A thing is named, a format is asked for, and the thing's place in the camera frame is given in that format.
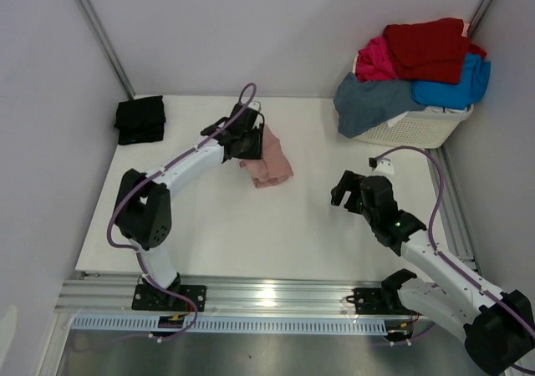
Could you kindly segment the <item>pink t shirt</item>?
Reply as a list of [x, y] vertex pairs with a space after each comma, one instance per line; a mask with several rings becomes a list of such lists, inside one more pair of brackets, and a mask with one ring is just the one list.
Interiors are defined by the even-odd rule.
[[293, 177], [293, 169], [280, 139], [265, 125], [262, 137], [262, 158], [260, 160], [241, 160], [240, 167], [247, 171], [257, 189], [282, 184]]

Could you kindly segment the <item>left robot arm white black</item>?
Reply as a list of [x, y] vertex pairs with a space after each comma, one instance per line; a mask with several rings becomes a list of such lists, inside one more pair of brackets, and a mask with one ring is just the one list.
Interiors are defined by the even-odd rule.
[[146, 172], [126, 171], [121, 179], [107, 237], [119, 229], [133, 249], [143, 276], [153, 288], [150, 299], [170, 310], [180, 301], [179, 272], [167, 250], [172, 228], [172, 201], [192, 181], [232, 159], [260, 159], [265, 118], [261, 105], [235, 104], [228, 117], [206, 127], [196, 143], [169, 163]]

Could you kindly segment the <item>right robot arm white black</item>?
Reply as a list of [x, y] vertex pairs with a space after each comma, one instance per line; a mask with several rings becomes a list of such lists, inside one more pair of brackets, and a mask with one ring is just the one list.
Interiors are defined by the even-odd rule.
[[459, 339], [486, 374], [499, 375], [534, 350], [534, 317], [529, 299], [504, 292], [431, 240], [430, 228], [399, 209], [391, 182], [382, 175], [346, 170], [331, 190], [331, 203], [362, 216], [375, 239], [431, 278], [407, 269], [383, 281], [382, 306], [404, 308], [429, 318]]

